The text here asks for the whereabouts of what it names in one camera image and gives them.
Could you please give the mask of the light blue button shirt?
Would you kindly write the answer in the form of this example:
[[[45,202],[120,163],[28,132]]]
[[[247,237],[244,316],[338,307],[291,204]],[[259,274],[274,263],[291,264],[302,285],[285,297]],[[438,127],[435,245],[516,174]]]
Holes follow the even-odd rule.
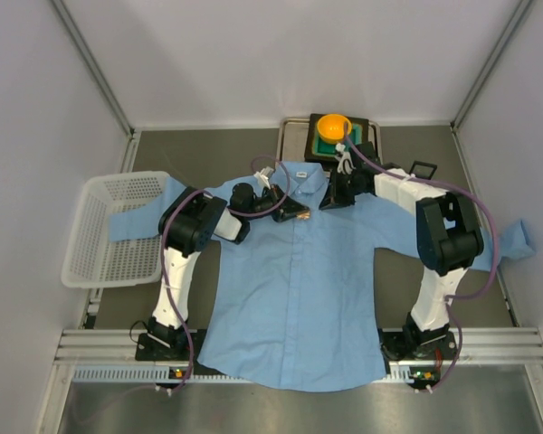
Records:
[[[350,207],[321,210],[328,179],[318,164],[288,162],[272,181],[308,206],[310,217],[280,223],[263,217],[242,243],[222,242],[200,364],[301,392],[381,380],[375,251],[415,256],[415,217],[369,193]]]

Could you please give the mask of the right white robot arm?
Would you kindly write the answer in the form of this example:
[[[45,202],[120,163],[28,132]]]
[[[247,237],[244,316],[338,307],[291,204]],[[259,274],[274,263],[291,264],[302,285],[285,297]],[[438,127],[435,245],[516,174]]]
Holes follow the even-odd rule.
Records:
[[[424,357],[450,341],[448,306],[467,269],[484,250],[474,204],[462,193],[435,187],[430,180],[395,165],[381,165],[370,143],[335,146],[338,162],[320,209],[352,206],[357,196],[371,193],[415,218],[417,255],[424,265],[418,298],[401,333],[384,335],[387,359]]]

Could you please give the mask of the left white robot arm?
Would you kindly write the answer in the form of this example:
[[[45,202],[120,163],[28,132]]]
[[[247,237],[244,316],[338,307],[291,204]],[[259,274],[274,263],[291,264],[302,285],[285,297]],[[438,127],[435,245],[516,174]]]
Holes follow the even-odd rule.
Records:
[[[308,206],[290,198],[277,184],[264,186],[258,195],[251,185],[239,183],[228,200],[187,187],[159,219],[161,289],[147,336],[175,354],[189,348],[186,321],[193,272],[214,235],[240,244],[252,220],[269,215],[275,222],[286,222],[309,214]]]

